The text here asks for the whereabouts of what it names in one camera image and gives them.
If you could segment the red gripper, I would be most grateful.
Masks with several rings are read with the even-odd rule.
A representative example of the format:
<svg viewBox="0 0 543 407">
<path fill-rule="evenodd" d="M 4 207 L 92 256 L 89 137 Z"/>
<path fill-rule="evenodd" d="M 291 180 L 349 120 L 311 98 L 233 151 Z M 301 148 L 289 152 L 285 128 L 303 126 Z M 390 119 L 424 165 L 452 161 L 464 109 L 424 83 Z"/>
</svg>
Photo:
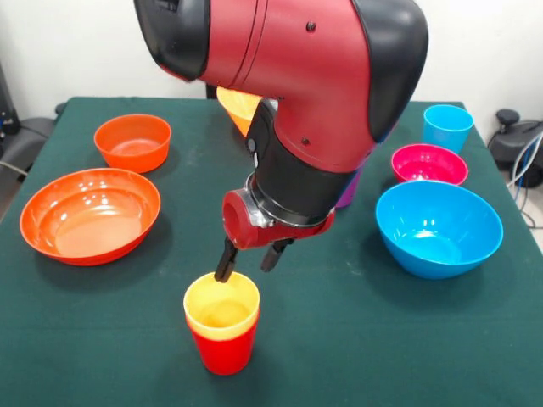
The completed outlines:
<svg viewBox="0 0 543 407">
<path fill-rule="evenodd" d="M 267 250 L 260 269 L 272 271 L 286 247 L 297 239 L 313 237 L 329 230 L 335 218 L 333 209 L 320 224 L 297 227 L 275 220 L 262 212 L 246 189 L 229 191 L 222 202 L 223 225 L 227 234 L 224 250 L 214 273 L 217 282 L 227 282 L 236 263 L 238 249 L 264 247 Z"/>
</svg>

